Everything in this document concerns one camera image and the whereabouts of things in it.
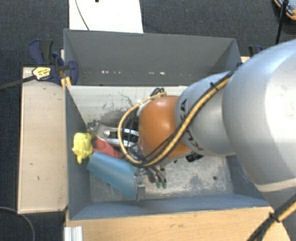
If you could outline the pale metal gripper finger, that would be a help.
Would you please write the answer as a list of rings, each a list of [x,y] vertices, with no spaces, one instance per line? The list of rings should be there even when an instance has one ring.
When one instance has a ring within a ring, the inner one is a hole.
[[[136,182],[136,200],[140,201],[144,199],[145,197],[145,183],[144,183],[144,177],[142,176],[135,176],[135,182]]]

